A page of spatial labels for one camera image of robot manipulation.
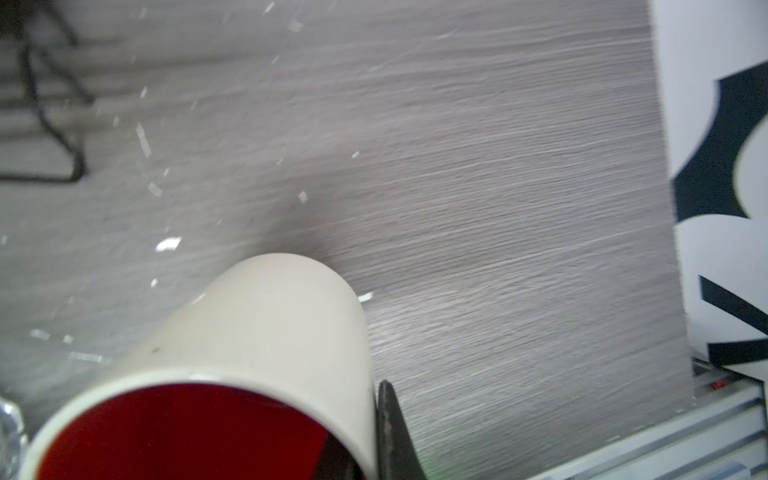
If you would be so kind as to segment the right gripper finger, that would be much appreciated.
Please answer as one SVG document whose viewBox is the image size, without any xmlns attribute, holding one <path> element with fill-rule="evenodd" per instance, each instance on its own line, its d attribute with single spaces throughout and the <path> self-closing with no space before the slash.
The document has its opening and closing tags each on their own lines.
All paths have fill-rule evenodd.
<svg viewBox="0 0 768 480">
<path fill-rule="evenodd" d="M 394 386 L 378 387 L 376 407 L 378 472 L 381 480 L 426 480 Z"/>
</svg>

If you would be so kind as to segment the red inside white mug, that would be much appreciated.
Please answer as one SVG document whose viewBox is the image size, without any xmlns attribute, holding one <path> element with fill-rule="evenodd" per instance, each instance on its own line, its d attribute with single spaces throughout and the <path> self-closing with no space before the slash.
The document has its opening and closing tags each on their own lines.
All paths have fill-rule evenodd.
<svg viewBox="0 0 768 480">
<path fill-rule="evenodd" d="M 328 442 L 378 475 L 368 328 L 308 257 L 236 264 L 32 441 L 24 479 L 309 479 Z"/>
</svg>

